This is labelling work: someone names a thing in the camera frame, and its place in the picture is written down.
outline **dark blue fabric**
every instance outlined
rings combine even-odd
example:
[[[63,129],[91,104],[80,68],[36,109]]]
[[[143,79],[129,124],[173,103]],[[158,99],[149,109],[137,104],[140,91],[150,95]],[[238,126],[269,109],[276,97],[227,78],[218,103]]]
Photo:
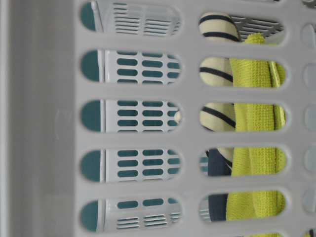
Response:
[[[208,176],[230,176],[231,169],[225,163],[225,158],[217,149],[208,152]],[[226,220],[226,206],[228,194],[208,196],[208,210],[211,221]]]

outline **striped fabric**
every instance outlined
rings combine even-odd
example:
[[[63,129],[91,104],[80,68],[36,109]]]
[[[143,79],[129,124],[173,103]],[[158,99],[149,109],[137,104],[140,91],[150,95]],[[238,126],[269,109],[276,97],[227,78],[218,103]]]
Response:
[[[199,21],[199,29],[208,40],[240,41],[234,22],[229,15],[224,13],[204,14]]]
[[[240,41],[237,28],[224,13],[209,12],[199,22],[201,33],[212,41]],[[233,86],[233,73],[228,58],[210,57],[200,66],[203,82],[210,86]],[[212,131],[234,131],[235,111],[233,104],[208,103],[200,113],[201,124]],[[232,167],[233,148],[218,148],[229,167]]]

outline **clothing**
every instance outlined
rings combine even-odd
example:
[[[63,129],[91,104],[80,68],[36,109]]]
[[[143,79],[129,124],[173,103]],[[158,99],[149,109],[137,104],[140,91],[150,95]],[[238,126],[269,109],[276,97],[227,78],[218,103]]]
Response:
[[[204,14],[200,19],[199,28],[208,40],[240,41],[233,20],[224,13],[208,12]]]
[[[227,165],[226,159],[217,149],[211,149],[208,152],[208,176],[230,176],[231,169]],[[226,220],[227,194],[217,194],[208,196],[208,210],[210,219],[214,221]]]
[[[239,41],[237,28],[227,14],[206,13],[201,17],[199,28],[208,40]],[[200,66],[200,77],[210,86],[233,86],[232,69],[228,58],[210,57]],[[202,126],[210,131],[234,131],[233,104],[208,103],[200,112]],[[217,148],[208,152],[208,176],[231,175],[233,148]],[[211,221],[226,220],[227,194],[208,197]]]
[[[260,34],[250,35],[245,43],[264,43]],[[278,87],[284,82],[284,69],[274,63],[258,60],[230,59],[234,86]],[[235,103],[236,131],[274,131],[285,124],[284,110],[279,106]],[[232,176],[276,174],[285,167],[285,155],[277,148],[235,148]],[[227,200],[228,221],[266,218],[280,214],[285,207],[278,191],[230,193]],[[251,237],[280,237],[279,234]]]

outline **white plastic laundry basket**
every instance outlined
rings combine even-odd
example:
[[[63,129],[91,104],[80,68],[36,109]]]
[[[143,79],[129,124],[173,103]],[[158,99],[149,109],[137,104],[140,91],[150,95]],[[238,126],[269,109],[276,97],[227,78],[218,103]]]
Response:
[[[316,114],[313,70],[304,73],[316,64],[315,0],[96,0],[91,5],[96,32],[80,20],[87,3],[0,1],[1,237],[300,237],[315,227],[315,213],[303,205],[316,209],[314,192],[306,192],[315,188],[316,175],[304,164],[316,140],[310,126]],[[208,41],[198,21],[209,11],[228,13],[242,39],[255,31],[279,44]],[[80,68],[91,50],[98,51],[100,83],[89,81]],[[278,90],[205,86],[198,69],[209,56],[277,60],[287,80]],[[156,71],[162,75],[152,77]],[[81,120],[82,109],[94,100],[101,105],[101,132],[88,130]],[[275,133],[210,133],[198,116],[210,101],[280,104],[288,125]],[[126,120],[120,114],[131,110],[127,102],[136,102],[137,115],[128,120],[137,125],[120,125]],[[176,126],[178,110],[182,120]],[[150,126],[153,121],[162,125]],[[207,149],[243,146],[282,148],[286,169],[265,177],[205,175],[208,161],[201,156]],[[80,166],[95,150],[101,151],[100,182],[93,183]],[[149,150],[155,155],[147,158]],[[124,151],[137,155],[120,156]],[[146,159],[163,163],[147,168]],[[138,175],[118,175],[131,169],[118,165],[126,160],[138,161],[132,168]],[[147,176],[147,169],[163,173]],[[271,189],[287,202],[279,216],[210,223],[208,195]],[[303,198],[305,193],[311,196]],[[80,218],[94,201],[96,233]]]

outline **yellow-green towel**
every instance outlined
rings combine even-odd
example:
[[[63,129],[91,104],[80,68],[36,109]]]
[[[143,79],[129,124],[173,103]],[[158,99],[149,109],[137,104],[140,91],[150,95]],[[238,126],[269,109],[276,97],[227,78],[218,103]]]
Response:
[[[263,44],[260,34],[250,35],[245,43]],[[259,60],[231,59],[234,86],[276,87],[283,83],[284,69],[274,63]],[[235,103],[236,131],[273,131],[285,123],[279,106]],[[277,148],[235,148],[232,176],[275,174],[285,167],[285,155]],[[227,221],[265,218],[278,215],[285,200],[277,191],[232,193],[227,201]],[[252,237],[279,237],[278,234]]]

